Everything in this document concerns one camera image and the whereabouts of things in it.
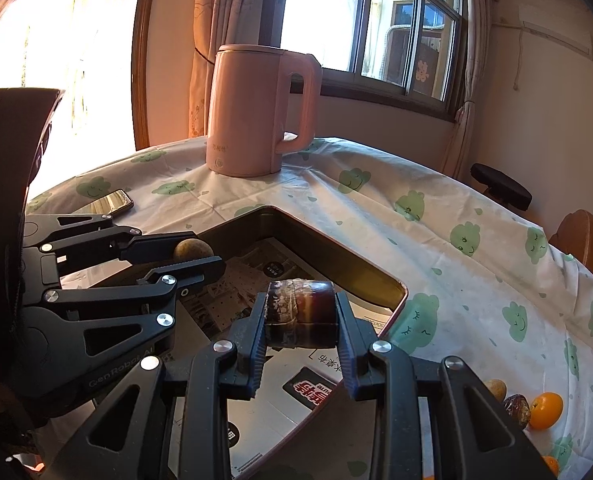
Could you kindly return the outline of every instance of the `window sill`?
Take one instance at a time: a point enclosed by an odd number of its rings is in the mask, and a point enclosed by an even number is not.
[[[302,94],[303,93],[303,82],[292,81],[290,86],[291,94]],[[340,85],[335,82],[323,81],[321,85],[321,95],[327,97],[338,97],[343,99],[352,99],[355,101],[365,101],[368,103],[376,103],[384,106],[391,106],[395,108],[401,108],[403,110],[409,110],[418,114],[435,117],[443,121],[449,121],[450,123],[455,122],[454,115],[449,114],[445,110],[437,110],[429,106],[425,106],[422,103],[413,101],[406,96],[397,96],[393,94],[385,94],[378,92],[374,89],[350,87]]]

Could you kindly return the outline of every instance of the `white tablecloth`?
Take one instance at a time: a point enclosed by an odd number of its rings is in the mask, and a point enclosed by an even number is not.
[[[341,139],[315,139],[277,174],[212,173],[205,137],[149,148],[77,176],[28,203],[71,212],[123,188],[134,199],[117,222],[144,234],[201,232],[259,205],[275,205],[337,238],[410,290],[394,342],[421,358],[459,355],[482,380],[503,379],[530,402],[564,400],[561,419],[528,431],[558,458],[560,478],[593,462],[593,276],[548,245],[542,229],[458,182]],[[120,264],[77,273],[90,285]]]

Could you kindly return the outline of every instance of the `pink curtain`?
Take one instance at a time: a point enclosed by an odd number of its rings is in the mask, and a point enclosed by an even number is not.
[[[467,0],[467,61],[465,102],[457,112],[457,122],[443,156],[441,173],[462,180],[475,122],[475,97],[483,76],[492,25],[493,0]]]
[[[200,137],[208,131],[216,51],[222,44],[235,43],[241,13],[251,3],[252,0],[195,0],[189,137]]]

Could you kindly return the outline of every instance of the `kettle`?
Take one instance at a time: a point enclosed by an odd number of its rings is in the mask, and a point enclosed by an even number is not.
[[[297,136],[285,139],[295,73],[304,79],[301,122]],[[228,176],[263,176],[281,169],[283,153],[306,149],[315,137],[321,75],[312,54],[251,44],[219,48],[208,116],[208,168]]]

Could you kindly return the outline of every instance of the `phone screen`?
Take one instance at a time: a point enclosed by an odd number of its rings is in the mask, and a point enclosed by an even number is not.
[[[122,189],[106,195],[74,211],[75,214],[115,215],[132,207],[134,202]]]

